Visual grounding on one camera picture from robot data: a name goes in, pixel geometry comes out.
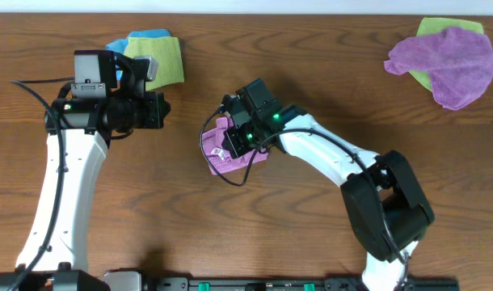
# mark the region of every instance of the wood grain surface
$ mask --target wood grain surface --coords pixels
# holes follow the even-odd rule
[[[92,274],[137,266],[196,277],[363,271],[339,189],[315,169],[273,151],[243,188],[210,175],[200,126],[225,93],[261,77],[346,140],[405,154],[436,213],[412,274],[493,290],[493,83],[451,112],[410,75],[386,73],[387,53],[421,19],[0,15],[0,272],[13,270],[27,239],[46,163],[44,109],[8,81],[72,76],[75,49],[164,27],[180,39],[186,82],[162,88],[172,108],[164,129],[112,143],[92,207]],[[465,19],[483,23],[493,44],[493,18]],[[59,84],[33,88],[52,102]]]

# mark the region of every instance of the microfiber cloth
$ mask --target microfiber cloth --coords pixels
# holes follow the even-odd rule
[[[389,73],[427,71],[434,100],[451,110],[475,101],[493,77],[489,37],[459,27],[446,28],[435,35],[409,37],[399,42],[389,57],[385,61]]]
[[[176,37],[129,37],[124,55],[131,58],[151,56],[158,61],[157,77],[152,82],[146,82],[146,90],[184,81],[182,53]]]
[[[234,126],[232,119],[229,117],[220,117],[216,119],[216,128],[209,130],[202,136],[204,152],[209,158],[209,161],[220,173],[235,171],[248,166],[252,154],[254,154],[254,150],[252,150],[242,157],[232,158],[228,150],[223,150],[221,148],[221,143],[225,139],[225,131],[232,126]],[[264,161],[267,158],[268,153],[257,153],[254,158],[254,163]],[[213,169],[210,170],[213,175],[216,174]]]
[[[472,32],[483,34],[483,26],[481,23],[474,21],[468,21],[463,19],[446,19],[441,17],[424,17],[417,30],[417,36],[426,36],[442,32],[448,27],[460,27]],[[415,80],[417,80],[426,89],[432,90],[432,84],[430,83],[430,78],[428,77],[428,72],[411,70],[409,72]]]
[[[139,31],[139,32],[130,32],[130,34],[128,34],[128,36],[125,39],[114,40],[110,44],[107,44],[105,49],[111,50],[111,51],[116,52],[116,53],[124,54],[124,50],[126,49],[126,46],[128,45],[128,38],[129,37],[154,38],[154,37],[163,37],[163,36],[171,36],[171,34],[166,29],[150,29],[150,30]],[[117,76],[118,80],[120,80],[120,77],[122,76],[122,74],[123,74],[122,71],[116,72],[116,76]]]

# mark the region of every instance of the black mount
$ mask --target black mount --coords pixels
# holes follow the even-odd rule
[[[123,71],[117,88],[116,66]],[[131,59],[106,50],[74,52],[74,82],[67,82],[51,108],[63,129],[98,132],[110,145],[112,131],[161,129],[171,106],[163,93],[146,91],[152,63],[148,58]],[[73,98],[67,99],[69,91]],[[53,122],[45,115],[45,128],[55,134]]]
[[[221,101],[224,112],[228,112],[234,122],[234,127],[225,131],[221,145],[232,158],[255,149],[273,133],[283,130],[288,121],[306,114],[304,109],[294,104],[283,108],[260,78],[237,90],[236,94],[225,95]],[[267,146],[275,146],[284,152],[279,138],[268,141]]]
[[[352,230],[373,257],[392,262],[409,243],[420,240],[435,220],[410,164],[395,150],[377,157],[369,169],[373,183],[361,173],[352,175],[340,186]],[[393,189],[381,202],[376,187]],[[398,247],[393,249],[385,236],[387,221]]]

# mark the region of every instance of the crumpled cloth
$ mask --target crumpled cloth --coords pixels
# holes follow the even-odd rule
[[[439,34],[409,37],[389,52],[385,70],[405,74],[427,71],[433,98],[444,108],[459,110],[478,99],[493,78],[493,50],[486,35],[459,27]]]
[[[209,158],[209,161],[216,167],[220,173],[235,171],[248,166],[254,150],[244,154],[239,158],[232,158],[228,150],[221,148],[221,143],[225,139],[225,131],[234,126],[232,119],[229,117],[220,117],[216,119],[216,128],[210,129],[202,136],[202,145],[204,152]],[[268,158],[268,153],[257,153],[254,158],[254,163],[264,161]]]

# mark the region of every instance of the black cable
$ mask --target black cable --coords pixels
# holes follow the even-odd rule
[[[402,288],[402,286],[407,281],[407,277],[408,277],[408,263],[410,262],[410,255],[408,254],[408,252],[405,252],[404,259],[405,259],[405,264],[404,264],[405,265],[405,269],[403,270],[402,276],[399,279],[398,284],[396,286],[398,288],[398,290],[399,290],[399,288]]]
[[[38,264],[38,261],[42,258],[42,255],[48,250],[49,243],[51,242],[51,237],[53,236],[54,227],[56,225],[56,221],[58,218],[58,212],[60,210],[60,202],[61,202],[61,190],[63,189],[63,179],[65,176],[65,147],[63,145],[63,136],[61,134],[61,127],[58,119],[54,115],[54,111],[51,107],[45,102],[45,100],[40,97],[36,92],[34,92],[31,88],[24,85],[20,81],[12,81],[15,85],[21,87],[25,91],[29,92],[33,97],[35,97],[45,108],[45,111],[49,115],[49,117],[53,120],[54,129],[56,130],[56,135],[58,137],[58,152],[60,154],[59,166],[58,166],[58,180],[56,185],[56,194],[54,196],[54,204],[53,211],[51,212],[51,219],[49,220],[49,225],[47,227],[47,232],[45,233],[44,242],[39,247],[38,252],[36,253],[35,258],[29,265],[19,274],[17,280],[11,285],[8,291],[13,291],[19,288],[20,283],[26,278],[26,276],[32,271],[32,269]]]
[[[266,144],[268,141],[270,141],[274,137],[279,137],[280,135],[285,134],[285,133],[310,133],[310,134],[317,135],[317,136],[319,136],[319,137],[321,137],[321,138],[329,141],[330,143],[334,144],[335,146],[338,146],[343,152],[345,152],[345,154],[348,154],[349,157],[351,157],[352,160],[360,167],[360,169],[363,172],[365,178],[369,181],[369,183],[371,185],[371,188],[374,190],[375,194],[379,197],[379,192],[377,191],[376,185],[374,185],[372,176],[369,174],[369,171],[367,170],[367,167],[365,166],[365,164],[363,164],[363,162],[360,160],[360,157],[358,157],[357,154],[354,154],[349,148],[347,148],[341,142],[336,141],[334,138],[329,137],[329,136],[327,136],[324,133],[320,133],[320,132],[318,132],[318,131],[316,131],[314,129],[286,129],[286,130],[282,130],[282,131],[280,131],[278,133],[273,133],[271,136],[265,138],[255,148],[255,151],[252,154],[252,156],[250,157],[250,161],[248,162],[248,166],[246,167],[245,175],[243,176],[243,181],[241,183],[235,183],[235,182],[230,181],[222,173],[220,173],[216,169],[216,167],[209,161],[209,158],[207,157],[207,154],[205,154],[205,152],[204,152],[204,147],[203,147],[203,142],[202,142],[202,136],[204,134],[205,127],[207,126],[207,124],[209,123],[209,121],[213,117],[215,117],[219,113],[222,113],[222,111],[223,111],[223,107],[220,106],[205,121],[204,126],[202,127],[202,129],[200,131],[200,149],[201,149],[201,152],[204,155],[205,160],[207,161],[208,165],[214,170],[214,172],[216,173],[216,175],[218,175],[220,178],[222,178],[225,182],[229,183],[230,185],[233,185],[233,186],[236,186],[236,187],[241,187],[241,186],[243,186],[243,185],[245,185],[247,183],[248,174],[250,173],[250,169],[252,168],[252,164],[254,163],[255,155],[258,152],[261,151],[261,149],[263,148],[264,144]],[[390,233],[390,228],[389,228],[388,222],[386,220],[385,211],[383,210],[383,205],[381,203],[379,205],[380,205],[379,214],[383,218],[383,225],[385,227],[385,232],[382,233],[381,235],[387,241],[387,243],[390,245],[391,251],[398,257],[398,259],[401,262],[401,264],[405,264],[406,263],[406,260],[402,257],[401,253],[399,252],[399,248],[398,248],[397,244],[394,241],[394,237]]]
[[[130,129],[130,131],[128,131],[127,133],[124,133],[124,134],[121,134],[119,136],[115,136],[115,137],[110,137],[111,140],[120,140],[120,139],[125,139],[126,137],[129,137],[131,136],[133,133],[133,129]]]
[[[56,99],[65,99],[67,98],[67,95],[70,92],[70,86],[72,85],[72,81],[66,82],[61,88],[60,91],[58,92],[58,96]]]
[[[72,81],[72,80],[74,80],[74,77],[49,79],[49,80],[22,80],[22,81],[14,80],[12,82],[16,81],[16,82],[20,82],[22,84],[43,84],[43,83],[48,83],[48,82],[64,82],[64,81]]]

